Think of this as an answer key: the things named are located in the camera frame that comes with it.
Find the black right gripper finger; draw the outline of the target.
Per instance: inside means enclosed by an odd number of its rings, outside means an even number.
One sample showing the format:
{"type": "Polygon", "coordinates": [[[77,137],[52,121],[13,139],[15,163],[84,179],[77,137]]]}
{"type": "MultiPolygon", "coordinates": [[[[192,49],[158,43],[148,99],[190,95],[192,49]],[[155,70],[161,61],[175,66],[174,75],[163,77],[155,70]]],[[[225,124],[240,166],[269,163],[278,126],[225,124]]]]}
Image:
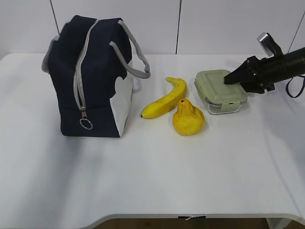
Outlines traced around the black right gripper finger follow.
{"type": "Polygon", "coordinates": [[[240,82],[247,93],[264,94],[264,84],[261,81],[240,82]]]}
{"type": "Polygon", "coordinates": [[[236,70],[224,77],[225,84],[254,83],[256,61],[247,59],[236,70]]]}

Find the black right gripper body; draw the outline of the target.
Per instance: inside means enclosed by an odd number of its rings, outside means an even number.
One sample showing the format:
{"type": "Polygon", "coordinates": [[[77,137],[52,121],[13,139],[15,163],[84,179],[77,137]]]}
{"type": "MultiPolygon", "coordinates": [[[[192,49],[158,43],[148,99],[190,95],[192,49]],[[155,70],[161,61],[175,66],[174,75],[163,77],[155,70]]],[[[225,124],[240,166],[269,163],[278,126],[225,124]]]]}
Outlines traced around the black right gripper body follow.
{"type": "Polygon", "coordinates": [[[256,61],[254,75],[256,77],[256,81],[261,81],[264,84],[264,91],[269,92],[275,90],[274,82],[270,80],[270,77],[273,75],[272,70],[274,69],[272,61],[275,60],[275,57],[262,58],[259,60],[256,56],[251,56],[247,59],[256,61]]]}

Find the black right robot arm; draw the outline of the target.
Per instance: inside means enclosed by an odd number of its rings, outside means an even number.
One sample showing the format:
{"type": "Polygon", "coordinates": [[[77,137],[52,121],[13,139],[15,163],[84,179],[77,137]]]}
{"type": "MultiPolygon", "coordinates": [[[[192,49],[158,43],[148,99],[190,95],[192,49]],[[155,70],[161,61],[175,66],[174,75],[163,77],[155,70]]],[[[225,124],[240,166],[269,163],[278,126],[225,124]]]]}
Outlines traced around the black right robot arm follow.
{"type": "Polygon", "coordinates": [[[247,58],[236,70],[224,77],[224,84],[239,83],[248,93],[263,94],[275,89],[275,83],[305,73],[305,49],[270,58],[247,58]]]}

